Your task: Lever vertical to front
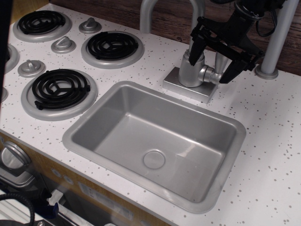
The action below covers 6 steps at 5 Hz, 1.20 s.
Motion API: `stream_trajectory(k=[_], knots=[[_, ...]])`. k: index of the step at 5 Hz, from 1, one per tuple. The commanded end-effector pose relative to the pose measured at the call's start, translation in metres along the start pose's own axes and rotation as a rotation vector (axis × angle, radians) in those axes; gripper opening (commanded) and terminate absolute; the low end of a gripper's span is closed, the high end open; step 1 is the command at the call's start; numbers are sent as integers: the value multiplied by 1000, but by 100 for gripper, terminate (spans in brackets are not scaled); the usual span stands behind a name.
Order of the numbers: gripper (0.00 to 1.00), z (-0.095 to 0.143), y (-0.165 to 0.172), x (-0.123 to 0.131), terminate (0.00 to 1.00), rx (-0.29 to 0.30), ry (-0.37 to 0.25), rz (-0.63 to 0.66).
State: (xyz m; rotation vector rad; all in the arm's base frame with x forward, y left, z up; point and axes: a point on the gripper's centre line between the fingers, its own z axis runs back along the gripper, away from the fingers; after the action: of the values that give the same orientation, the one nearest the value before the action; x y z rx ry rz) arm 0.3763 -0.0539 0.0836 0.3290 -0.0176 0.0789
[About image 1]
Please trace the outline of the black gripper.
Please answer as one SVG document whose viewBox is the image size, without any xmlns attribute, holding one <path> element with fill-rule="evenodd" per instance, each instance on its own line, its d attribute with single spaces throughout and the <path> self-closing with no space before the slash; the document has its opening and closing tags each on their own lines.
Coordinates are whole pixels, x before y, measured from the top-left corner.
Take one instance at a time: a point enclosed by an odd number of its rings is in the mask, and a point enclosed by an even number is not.
<svg viewBox="0 0 301 226">
<path fill-rule="evenodd" d="M 189 63 L 195 65 L 205 47 L 210 47 L 232 60 L 219 83 L 229 83 L 242 71 L 253 70 L 264 52 L 254 45 L 247 33 L 255 19 L 236 9 L 227 22 L 217 22 L 205 17 L 198 18 L 198 24 L 191 32 L 193 45 Z"/>
</svg>

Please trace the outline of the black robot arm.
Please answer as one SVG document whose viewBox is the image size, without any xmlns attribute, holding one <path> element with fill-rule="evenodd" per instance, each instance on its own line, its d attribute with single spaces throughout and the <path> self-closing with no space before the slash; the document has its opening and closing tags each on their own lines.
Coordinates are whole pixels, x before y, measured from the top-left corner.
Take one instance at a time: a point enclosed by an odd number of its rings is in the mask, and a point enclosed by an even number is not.
<svg viewBox="0 0 301 226">
<path fill-rule="evenodd" d="M 247 33 L 254 24 L 259 24 L 267 11 L 276 26 L 276 9 L 282 8 L 283 3 L 282 0 L 237 0 L 233 14 L 226 22 L 200 16 L 191 32 L 193 45 L 189 63 L 195 65 L 205 47 L 209 46 L 232 60 L 220 83 L 227 84 L 242 71 L 253 70 L 258 60 L 264 57 L 264 52 L 249 40 Z"/>
</svg>

